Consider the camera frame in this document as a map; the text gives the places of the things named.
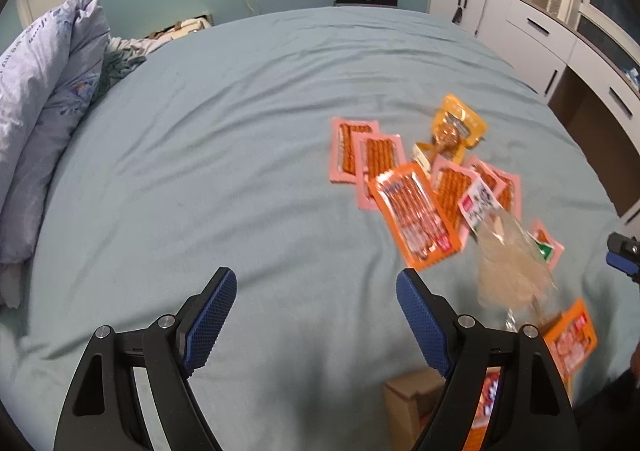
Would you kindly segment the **clear plastic snack bag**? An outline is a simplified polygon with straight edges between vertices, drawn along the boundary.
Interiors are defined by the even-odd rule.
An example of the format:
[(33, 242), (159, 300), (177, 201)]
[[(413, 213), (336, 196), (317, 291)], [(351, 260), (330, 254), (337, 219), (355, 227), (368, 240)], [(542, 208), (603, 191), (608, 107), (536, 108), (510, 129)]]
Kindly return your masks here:
[(469, 186), (458, 207), (478, 247), (478, 302), (502, 311), (509, 331), (550, 322), (556, 288), (533, 237), (500, 206), (483, 179)]

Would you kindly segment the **brown cardboard box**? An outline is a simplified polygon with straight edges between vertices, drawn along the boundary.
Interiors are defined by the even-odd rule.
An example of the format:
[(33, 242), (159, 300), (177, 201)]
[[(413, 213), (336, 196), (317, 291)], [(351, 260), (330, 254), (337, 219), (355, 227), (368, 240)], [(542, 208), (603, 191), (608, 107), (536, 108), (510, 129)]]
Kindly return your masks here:
[(424, 430), (444, 388), (431, 367), (395, 377), (383, 385), (393, 450), (411, 450)]

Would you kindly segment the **pink stick snack pack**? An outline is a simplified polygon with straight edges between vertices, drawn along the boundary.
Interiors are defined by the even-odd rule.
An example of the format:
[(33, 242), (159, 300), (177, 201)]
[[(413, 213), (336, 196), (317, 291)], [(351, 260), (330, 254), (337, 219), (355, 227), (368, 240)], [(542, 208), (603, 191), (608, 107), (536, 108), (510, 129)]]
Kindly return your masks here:
[(472, 169), (464, 168), (451, 160), (437, 155), (431, 169), (431, 186), (436, 193), (438, 203), (444, 208), (445, 215), (458, 234), (461, 249), (469, 240), (469, 227), (464, 220), (458, 202), (469, 187), (480, 179)]
[(363, 210), (378, 208), (369, 183), (380, 174), (406, 163), (399, 134), (356, 132), (352, 136), (356, 170), (357, 204)]
[(335, 183), (356, 182), (356, 159), (352, 136), (355, 133), (377, 133), (377, 120), (357, 120), (333, 117), (331, 122), (331, 152), (329, 178)]
[(463, 164), (477, 172), (489, 186), (500, 206), (510, 212), (516, 219), (522, 219), (522, 184), (518, 174), (511, 174), (505, 170), (488, 164), (476, 155), (470, 156)]

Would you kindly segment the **large orange sausage pack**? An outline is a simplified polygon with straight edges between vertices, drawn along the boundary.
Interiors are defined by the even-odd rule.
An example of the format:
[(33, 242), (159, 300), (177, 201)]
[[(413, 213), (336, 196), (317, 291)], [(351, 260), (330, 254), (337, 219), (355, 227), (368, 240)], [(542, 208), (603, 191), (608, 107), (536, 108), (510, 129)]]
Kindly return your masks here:
[(420, 271), (461, 251), (459, 235), (418, 163), (383, 172), (368, 185), (407, 267)]

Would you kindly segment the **green white snack pack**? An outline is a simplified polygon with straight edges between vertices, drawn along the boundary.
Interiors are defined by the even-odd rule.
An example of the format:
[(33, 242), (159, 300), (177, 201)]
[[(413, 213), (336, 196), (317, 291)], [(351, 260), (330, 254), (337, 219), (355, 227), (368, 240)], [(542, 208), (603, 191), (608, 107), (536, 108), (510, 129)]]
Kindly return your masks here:
[(548, 263), (554, 254), (554, 246), (548, 242), (537, 239), (533, 239), (533, 241), (536, 244), (538, 251), (541, 253), (542, 259)]

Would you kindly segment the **blue snack pack in box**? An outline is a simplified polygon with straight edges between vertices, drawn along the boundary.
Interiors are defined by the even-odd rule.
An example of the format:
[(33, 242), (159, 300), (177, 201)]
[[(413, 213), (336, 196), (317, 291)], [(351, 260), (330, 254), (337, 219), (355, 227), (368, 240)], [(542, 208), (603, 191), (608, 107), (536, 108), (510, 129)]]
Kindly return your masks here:
[(483, 444), (491, 412), (497, 398), (501, 367), (488, 367), (485, 374), (480, 399), (463, 451), (478, 451)]

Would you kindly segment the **yellow chicken leg pack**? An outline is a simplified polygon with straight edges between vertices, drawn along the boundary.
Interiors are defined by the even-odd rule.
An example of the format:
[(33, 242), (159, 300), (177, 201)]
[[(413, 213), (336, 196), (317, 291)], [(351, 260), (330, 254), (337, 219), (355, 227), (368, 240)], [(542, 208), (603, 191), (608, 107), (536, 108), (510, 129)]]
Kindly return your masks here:
[(425, 174), (431, 174), (432, 166), (439, 157), (461, 165), (466, 152), (477, 146), (487, 129), (480, 115), (457, 96), (448, 93), (433, 119), (432, 140), (416, 142), (412, 148), (412, 160)]

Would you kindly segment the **plastic bottle on counter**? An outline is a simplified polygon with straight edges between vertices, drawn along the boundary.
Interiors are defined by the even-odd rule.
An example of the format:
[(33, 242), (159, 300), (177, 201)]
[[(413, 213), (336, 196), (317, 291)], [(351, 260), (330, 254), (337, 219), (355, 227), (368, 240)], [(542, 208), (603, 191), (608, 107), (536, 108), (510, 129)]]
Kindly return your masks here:
[(557, 16), (560, 10), (561, 0), (547, 0), (546, 12), (552, 16)]

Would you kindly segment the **light blue bed sheet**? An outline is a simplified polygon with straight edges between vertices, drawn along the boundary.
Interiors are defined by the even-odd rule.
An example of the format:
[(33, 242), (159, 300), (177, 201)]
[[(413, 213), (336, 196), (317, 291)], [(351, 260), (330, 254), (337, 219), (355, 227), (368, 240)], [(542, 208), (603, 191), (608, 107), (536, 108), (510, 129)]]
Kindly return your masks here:
[(78, 128), (24, 303), (1, 315), (1, 398), (25, 437), (52, 448), (97, 327), (146, 327), (224, 266), (238, 297), (191, 381), (224, 449), (387, 449), (383, 384), (423, 358), (384, 219), (329, 179), (331, 122), (375, 120), (413, 144), (450, 93), (487, 122), (476, 155), (521, 177), (524, 220), (565, 247), (561, 301), (585, 299), (599, 338), (575, 399), (616, 379), (639, 327), (634, 286), (604, 261), (618, 217), (536, 93), (426, 14), (298, 10), (162, 47)]

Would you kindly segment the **white cabinet desk unit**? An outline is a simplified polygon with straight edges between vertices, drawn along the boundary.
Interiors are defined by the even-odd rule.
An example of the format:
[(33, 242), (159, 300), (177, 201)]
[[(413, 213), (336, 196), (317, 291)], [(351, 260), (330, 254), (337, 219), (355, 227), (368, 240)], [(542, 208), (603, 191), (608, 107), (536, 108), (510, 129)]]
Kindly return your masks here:
[(539, 100), (577, 77), (639, 141), (639, 13), (627, 0), (427, 0), (427, 11), (466, 30), (508, 62)]

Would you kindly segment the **lavender floral duvet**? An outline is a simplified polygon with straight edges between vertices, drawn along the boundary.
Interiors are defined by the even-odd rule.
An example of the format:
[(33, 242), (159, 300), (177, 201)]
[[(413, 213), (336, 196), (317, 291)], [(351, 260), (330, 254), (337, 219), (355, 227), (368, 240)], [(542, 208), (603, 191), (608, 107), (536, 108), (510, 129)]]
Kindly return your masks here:
[(24, 267), (70, 137), (98, 88), (110, 39), (99, 0), (66, 0), (1, 55), (1, 304), (22, 301)]

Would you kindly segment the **green patterned blanket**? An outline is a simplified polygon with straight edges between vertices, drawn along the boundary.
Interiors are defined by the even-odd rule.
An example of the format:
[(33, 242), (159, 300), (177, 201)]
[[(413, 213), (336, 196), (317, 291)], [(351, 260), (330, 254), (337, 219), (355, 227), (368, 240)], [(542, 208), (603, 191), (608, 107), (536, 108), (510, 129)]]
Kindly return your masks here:
[(168, 44), (169, 41), (171, 41), (169, 37), (160, 39), (112, 37), (105, 48), (98, 87), (93, 93), (91, 103), (100, 101), (108, 90), (137, 70), (137, 67), (144, 63), (151, 53)]

